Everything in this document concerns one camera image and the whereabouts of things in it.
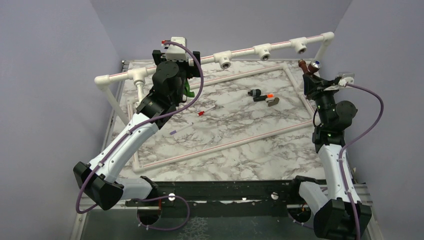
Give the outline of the green water faucet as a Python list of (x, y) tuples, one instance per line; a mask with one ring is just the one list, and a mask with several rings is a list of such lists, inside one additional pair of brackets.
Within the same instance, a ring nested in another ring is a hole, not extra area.
[(184, 83), (184, 95), (187, 98), (194, 98), (196, 96), (195, 93), (191, 91), (191, 87), (188, 80), (186, 80)]

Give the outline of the brown water faucet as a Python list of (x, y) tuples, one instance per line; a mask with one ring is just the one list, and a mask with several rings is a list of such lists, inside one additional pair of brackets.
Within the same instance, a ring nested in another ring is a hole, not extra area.
[(314, 75), (321, 69), (321, 62), (313, 59), (307, 63), (304, 59), (298, 60), (298, 66), (301, 68), (304, 74)]

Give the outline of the white PVC pipe frame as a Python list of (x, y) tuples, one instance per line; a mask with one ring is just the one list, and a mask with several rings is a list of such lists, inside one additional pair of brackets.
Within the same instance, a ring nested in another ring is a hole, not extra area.
[[(174, 115), (130, 157), (119, 176), (157, 181), (323, 178), (315, 152), (314, 104), (302, 90), (294, 60), (238, 60), (229, 70), (205, 61), (199, 100)], [(273, 94), (279, 103), (254, 102), (248, 91)], [(200, 111), (216, 106), (198, 116)], [(174, 135), (170, 132), (193, 123)]]

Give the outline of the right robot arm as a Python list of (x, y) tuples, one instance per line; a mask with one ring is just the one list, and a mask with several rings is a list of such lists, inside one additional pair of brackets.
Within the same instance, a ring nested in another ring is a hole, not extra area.
[(361, 239), (371, 217), (371, 208), (357, 194), (346, 157), (345, 129), (357, 114), (347, 100), (336, 102), (335, 88), (341, 77), (325, 80), (303, 74), (303, 92), (316, 104), (320, 124), (314, 127), (312, 143), (324, 168), (327, 193), (312, 179), (298, 177), (299, 184), (288, 190), (289, 199), (308, 205), (315, 235), (327, 240)]

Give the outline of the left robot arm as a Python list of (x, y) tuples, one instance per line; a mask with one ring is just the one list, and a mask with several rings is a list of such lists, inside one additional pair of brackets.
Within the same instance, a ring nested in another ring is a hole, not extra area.
[(188, 60), (164, 56), (154, 50), (153, 59), (156, 71), (152, 76), (153, 86), (136, 108), (132, 119), (124, 130), (98, 156), (89, 163), (78, 162), (73, 173), (79, 187), (75, 210), (86, 213), (95, 207), (111, 209), (120, 200), (139, 199), (144, 205), (152, 205), (157, 200), (154, 183), (146, 177), (120, 178), (119, 174), (126, 163), (150, 137), (155, 135), (175, 114), (191, 107), (200, 97), (196, 94), (192, 101), (184, 103), (188, 96), (188, 80), (200, 78), (205, 83), (198, 51), (183, 50)]

